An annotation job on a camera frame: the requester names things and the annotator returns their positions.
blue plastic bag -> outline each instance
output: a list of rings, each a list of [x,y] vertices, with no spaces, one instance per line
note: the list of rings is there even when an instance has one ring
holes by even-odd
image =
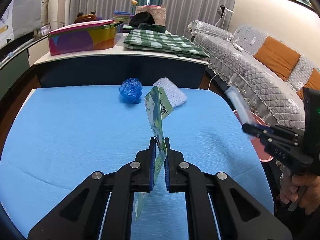
[[[129,78],[119,87],[119,92],[127,103],[138,104],[142,95],[142,84],[137,78]]]

metal screw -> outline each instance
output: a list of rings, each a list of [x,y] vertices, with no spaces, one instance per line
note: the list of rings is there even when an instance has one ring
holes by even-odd
[[[101,177],[102,177],[102,173],[101,172],[94,172],[93,174],[92,174],[92,178],[93,179],[101,179]]]
[[[139,162],[132,162],[132,163],[130,163],[130,167],[133,169],[137,169],[140,167],[140,163]]]
[[[180,168],[182,168],[182,169],[187,169],[187,168],[189,168],[189,163],[182,162],[182,163],[179,164],[179,166],[180,166]]]
[[[224,179],[226,179],[226,178],[228,177],[228,175],[225,174],[224,172],[219,172],[219,173],[217,174],[217,177],[218,177],[218,179],[224,180]]]

white mesh cloth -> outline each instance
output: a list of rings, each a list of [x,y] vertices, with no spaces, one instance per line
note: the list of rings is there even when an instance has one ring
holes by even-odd
[[[187,101],[187,96],[168,78],[160,78],[154,86],[164,89],[172,107],[180,106]]]

gray quilted sofa cover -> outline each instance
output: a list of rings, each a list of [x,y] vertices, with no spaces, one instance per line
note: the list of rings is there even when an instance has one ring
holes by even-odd
[[[253,112],[266,123],[304,129],[303,101],[296,92],[308,81],[313,68],[317,68],[306,56],[301,55],[284,82],[252,56],[268,33],[241,26],[232,34],[200,21],[192,22],[188,30],[195,36],[194,43],[210,54],[209,68],[229,85],[236,86]],[[244,51],[238,51],[233,44]]]

colorful tin box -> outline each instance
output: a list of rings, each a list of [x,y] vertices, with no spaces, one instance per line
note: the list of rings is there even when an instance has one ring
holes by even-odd
[[[51,56],[113,48],[121,37],[123,22],[107,20],[72,24],[49,33]]]

